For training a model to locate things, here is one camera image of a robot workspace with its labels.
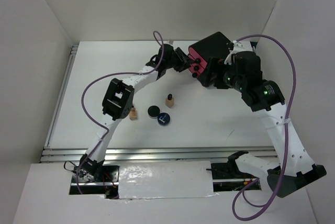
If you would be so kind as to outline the pink top drawer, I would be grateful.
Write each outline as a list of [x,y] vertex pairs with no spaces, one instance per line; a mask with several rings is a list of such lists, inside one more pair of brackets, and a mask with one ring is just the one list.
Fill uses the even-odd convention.
[[202,57],[194,50],[192,47],[188,48],[189,55],[195,61],[195,63],[200,64],[202,61]]

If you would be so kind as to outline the black drawer organizer case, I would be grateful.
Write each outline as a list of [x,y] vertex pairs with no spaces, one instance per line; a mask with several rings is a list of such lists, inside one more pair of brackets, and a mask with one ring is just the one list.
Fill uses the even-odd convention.
[[221,32],[216,32],[189,47],[192,47],[202,57],[202,67],[205,69],[210,57],[220,58],[224,62],[230,53],[231,41]]

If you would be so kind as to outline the black lid powder jar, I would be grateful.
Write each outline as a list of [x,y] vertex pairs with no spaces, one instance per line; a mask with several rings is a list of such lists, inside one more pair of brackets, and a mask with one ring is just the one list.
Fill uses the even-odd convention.
[[156,105],[152,105],[148,108],[147,113],[150,118],[157,118],[160,114],[160,108]]

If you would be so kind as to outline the blue lid F powder jar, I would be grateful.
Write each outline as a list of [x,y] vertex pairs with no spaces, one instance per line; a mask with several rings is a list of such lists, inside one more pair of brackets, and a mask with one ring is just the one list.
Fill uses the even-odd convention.
[[171,117],[168,113],[160,113],[157,117],[157,121],[160,126],[165,127],[170,123]]

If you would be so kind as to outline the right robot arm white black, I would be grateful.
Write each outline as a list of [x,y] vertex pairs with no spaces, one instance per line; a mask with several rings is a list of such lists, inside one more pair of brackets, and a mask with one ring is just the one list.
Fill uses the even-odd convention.
[[326,169],[317,165],[302,145],[290,119],[286,118],[288,105],[279,86],[263,78],[261,59],[254,52],[233,54],[231,62],[210,58],[202,73],[213,79],[217,89],[233,88],[255,112],[265,126],[275,148],[279,163],[238,151],[228,157],[223,168],[213,167],[216,173],[232,177],[250,174],[267,181],[276,195],[284,198],[326,175]]

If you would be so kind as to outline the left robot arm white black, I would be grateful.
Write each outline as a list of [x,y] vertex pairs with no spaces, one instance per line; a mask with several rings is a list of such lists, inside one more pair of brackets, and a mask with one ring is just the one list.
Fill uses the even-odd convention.
[[119,125],[131,112],[133,97],[135,93],[150,83],[161,78],[168,69],[183,72],[191,67],[195,60],[186,55],[180,48],[164,43],[158,54],[154,55],[149,62],[138,72],[126,72],[130,75],[124,79],[114,78],[110,81],[102,101],[103,117],[100,122],[89,115],[84,105],[84,97],[88,88],[82,94],[81,104],[88,118],[97,124],[97,131],[93,144],[81,157],[79,166],[76,168],[76,180],[82,172],[90,181],[95,182],[102,177],[103,163],[108,145]]

